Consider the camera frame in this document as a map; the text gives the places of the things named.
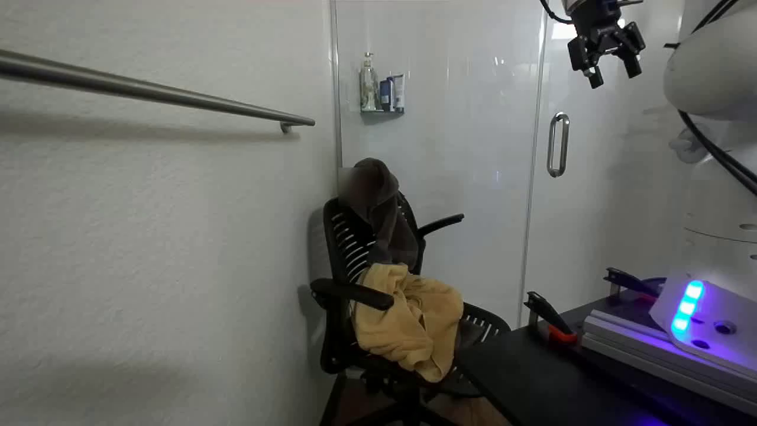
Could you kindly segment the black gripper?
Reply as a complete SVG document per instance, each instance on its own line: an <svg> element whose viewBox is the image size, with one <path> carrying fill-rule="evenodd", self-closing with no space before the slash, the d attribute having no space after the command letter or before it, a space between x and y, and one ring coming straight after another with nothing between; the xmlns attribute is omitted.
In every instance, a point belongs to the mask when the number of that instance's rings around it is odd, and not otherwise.
<svg viewBox="0 0 757 426"><path fill-rule="evenodd" d="M569 65L583 70L589 85L603 85L595 66L603 55L622 59L627 78L640 76L640 31L622 16L623 0L563 0L575 38L567 44Z"/></svg>

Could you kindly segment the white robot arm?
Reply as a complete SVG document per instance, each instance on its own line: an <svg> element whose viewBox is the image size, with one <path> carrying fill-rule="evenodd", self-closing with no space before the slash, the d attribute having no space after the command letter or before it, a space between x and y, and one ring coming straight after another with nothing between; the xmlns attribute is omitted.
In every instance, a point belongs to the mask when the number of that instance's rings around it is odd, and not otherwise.
<svg viewBox="0 0 757 426"><path fill-rule="evenodd" d="M713 0L661 76L697 171L652 317L677 347L720 358L755 352L755 22L755 0Z"/></svg>

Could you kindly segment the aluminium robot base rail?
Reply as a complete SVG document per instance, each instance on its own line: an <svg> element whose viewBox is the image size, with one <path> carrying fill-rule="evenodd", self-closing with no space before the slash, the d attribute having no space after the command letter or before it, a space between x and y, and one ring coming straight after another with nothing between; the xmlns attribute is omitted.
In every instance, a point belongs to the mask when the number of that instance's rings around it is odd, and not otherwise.
<svg viewBox="0 0 757 426"><path fill-rule="evenodd" d="M701 397L757 415L757 343L697 325L690 342L609 312L591 310L581 347L599 356L671 381Z"/></svg>

